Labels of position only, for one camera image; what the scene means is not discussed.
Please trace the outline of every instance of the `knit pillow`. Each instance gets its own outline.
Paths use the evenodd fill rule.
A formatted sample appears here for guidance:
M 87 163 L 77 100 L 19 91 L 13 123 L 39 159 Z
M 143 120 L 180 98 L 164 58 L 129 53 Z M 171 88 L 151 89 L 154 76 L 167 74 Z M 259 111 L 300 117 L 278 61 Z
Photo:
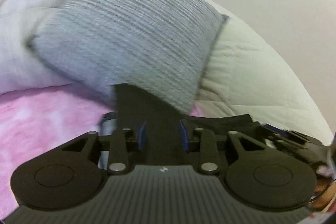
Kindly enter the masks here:
M 71 0 L 33 48 L 105 99 L 131 83 L 188 113 L 225 20 L 204 0 Z

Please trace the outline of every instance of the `pink tie-dye fabric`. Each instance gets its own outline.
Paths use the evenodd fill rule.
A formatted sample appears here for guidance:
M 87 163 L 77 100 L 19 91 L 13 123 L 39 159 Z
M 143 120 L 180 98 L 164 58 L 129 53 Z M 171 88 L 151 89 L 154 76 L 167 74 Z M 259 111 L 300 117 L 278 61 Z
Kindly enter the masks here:
M 17 203 L 11 174 L 20 164 L 87 131 L 111 111 L 77 85 L 16 91 L 0 96 L 0 219 Z M 193 116 L 202 116 L 194 107 Z

